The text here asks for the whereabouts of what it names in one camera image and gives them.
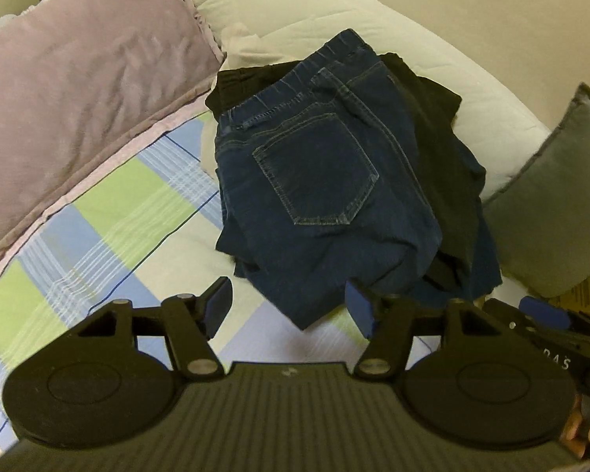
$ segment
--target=circular pad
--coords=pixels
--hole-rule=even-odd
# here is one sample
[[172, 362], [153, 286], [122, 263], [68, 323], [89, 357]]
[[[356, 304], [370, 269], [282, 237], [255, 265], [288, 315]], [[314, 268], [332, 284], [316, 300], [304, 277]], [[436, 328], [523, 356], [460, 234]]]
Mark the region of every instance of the circular pad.
[[2, 399], [18, 437], [96, 447], [127, 439], [167, 413], [175, 391], [170, 371], [105, 340], [63, 340], [11, 373]]
[[568, 373], [535, 349], [442, 349], [406, 371], [401, 397], [446, 439], [504, 451], [561, 433], [575, 389]]

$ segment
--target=gray pillow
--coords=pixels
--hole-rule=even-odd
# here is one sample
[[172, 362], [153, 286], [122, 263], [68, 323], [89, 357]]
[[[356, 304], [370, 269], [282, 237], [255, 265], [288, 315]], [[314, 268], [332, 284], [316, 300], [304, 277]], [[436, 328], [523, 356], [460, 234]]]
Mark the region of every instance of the gray pillow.
[[520, 173], [484, 206], [503, 273], [562, 295], [590, 275], [590, 87]]

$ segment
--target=blue denim jeans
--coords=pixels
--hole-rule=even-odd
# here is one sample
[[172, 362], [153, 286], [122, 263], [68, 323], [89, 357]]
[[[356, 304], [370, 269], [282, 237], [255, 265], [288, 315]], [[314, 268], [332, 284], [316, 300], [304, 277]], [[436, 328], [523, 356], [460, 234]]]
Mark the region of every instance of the blue denim jeans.
[[343, 303], [350, 277], [393, 272], [403, 291], [442, 240], [418, 159], [387, 68], [345, 30], [219, 118], [216, 249], [299, 328]]

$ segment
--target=hand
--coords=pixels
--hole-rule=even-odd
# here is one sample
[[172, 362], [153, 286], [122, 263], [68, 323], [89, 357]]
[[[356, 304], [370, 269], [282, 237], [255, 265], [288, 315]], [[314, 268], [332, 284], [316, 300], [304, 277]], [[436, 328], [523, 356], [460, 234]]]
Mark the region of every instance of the hand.
[[584, 440], [579, 435], [577, 435], [577, 431], [579, 431], [582, 422], [583, 416], [581, 415], [581, 396], [577, 395], [574, 402], [573, 411], [571, 411], [570, 417], [568, 418], [559, 441], [580, 458], [582, 458], [584, 452], [586, 452], [586, 446], [590, 444], [590, 431], [588, 432], [587, 440]]

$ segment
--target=pink pillow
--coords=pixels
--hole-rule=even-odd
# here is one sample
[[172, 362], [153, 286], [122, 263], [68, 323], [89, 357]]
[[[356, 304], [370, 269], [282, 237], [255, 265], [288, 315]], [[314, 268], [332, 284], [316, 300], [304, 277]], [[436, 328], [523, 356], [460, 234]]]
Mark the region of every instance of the pink pillow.
[[49, 0], [0, 30], [0, 258], [223, 61], [192, 0]]

